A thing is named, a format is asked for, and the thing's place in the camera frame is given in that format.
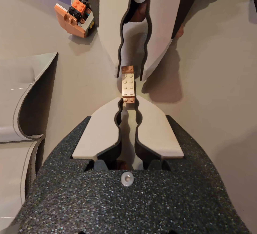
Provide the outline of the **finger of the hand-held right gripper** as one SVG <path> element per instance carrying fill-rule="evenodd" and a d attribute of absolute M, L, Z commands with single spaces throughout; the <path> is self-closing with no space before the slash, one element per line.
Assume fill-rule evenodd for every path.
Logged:
<path fill-rule="evenodd" d="M 153 73 L 172 42 L 180 1 L 149 1 L 146 10 L 148 34 L 144 44 L 145 57 L 141 65 L 141 81 L 145 81 Z"/>
<path fill-rule="evenodd" d="M 99 0 L 99 39 L 112 72 L 119 77 L 123 25 L 131 0 Z"/>

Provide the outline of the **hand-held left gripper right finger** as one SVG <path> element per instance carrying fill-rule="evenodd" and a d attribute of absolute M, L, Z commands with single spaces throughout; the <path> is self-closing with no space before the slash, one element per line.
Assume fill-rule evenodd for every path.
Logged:
<path fill-rule="evenodd" d="M 137 96 L 135 152 L 140 159 L 183 158 L 169 121 L 156 105 Z"/>

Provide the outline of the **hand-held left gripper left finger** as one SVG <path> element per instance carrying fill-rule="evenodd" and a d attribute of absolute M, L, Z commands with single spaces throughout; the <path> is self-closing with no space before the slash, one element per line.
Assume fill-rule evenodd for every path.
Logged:
<path fill-rule="evenodd" d="M 74 159 L 117 159 L 121 154 L 122 98 L 117 97 L 96 110 L 73 154 Z"/>

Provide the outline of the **brown toy brick model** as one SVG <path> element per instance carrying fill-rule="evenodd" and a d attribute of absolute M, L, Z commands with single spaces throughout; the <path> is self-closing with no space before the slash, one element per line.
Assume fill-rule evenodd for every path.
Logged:
<path fill-rule="evenodd" d="M 86 38 L 94 26 L 94 15 L 89 0 L 71 0 L 68 10 L 54 6 L 59 25 L 69 34 Z"/>

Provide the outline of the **long orange studded plate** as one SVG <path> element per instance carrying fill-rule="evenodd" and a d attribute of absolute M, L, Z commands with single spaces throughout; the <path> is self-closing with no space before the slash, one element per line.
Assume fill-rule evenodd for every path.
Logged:
<path fill-rule="evenodd" d="M 122 74 L 122 97 L 134 96 L 136 98 L 135 92 L 134 74 Z"/>

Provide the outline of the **grey instruction booklet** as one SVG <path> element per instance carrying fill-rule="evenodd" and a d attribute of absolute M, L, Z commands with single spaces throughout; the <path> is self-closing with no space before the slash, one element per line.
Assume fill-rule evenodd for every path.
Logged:
<path fill-rule="evenodd" d="M 39 171 L 58 53 L 1 60 L 0 220 L 15 219 Z"/>

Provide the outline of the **grey desk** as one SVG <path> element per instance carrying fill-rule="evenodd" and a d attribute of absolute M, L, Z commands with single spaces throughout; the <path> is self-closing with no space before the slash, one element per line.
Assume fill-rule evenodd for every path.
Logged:
<path fill-rule="evenodd" d="M 1 0 L 1 59 L 58 52 L 43 161 L 86 116 L 120 96 L 121 83 L 98 32 L 63 30 L 54 5 L 70 0 Z M 252 0 L 195 0 L 137 94 L 156 104 L 205 150 L 238 215 L 256 233 L 256 12 Z"/>

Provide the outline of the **person's right hand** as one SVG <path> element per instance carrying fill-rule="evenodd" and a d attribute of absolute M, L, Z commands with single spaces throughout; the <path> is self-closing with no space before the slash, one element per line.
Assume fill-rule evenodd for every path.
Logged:
<path fill-rule="evenodd" d="M 130 19 L 130 22 L 142 22 L 146 18 L 146 8 L 148 1 L 144 1 L 143 3 L 138 4 L 135 13 Z"/>

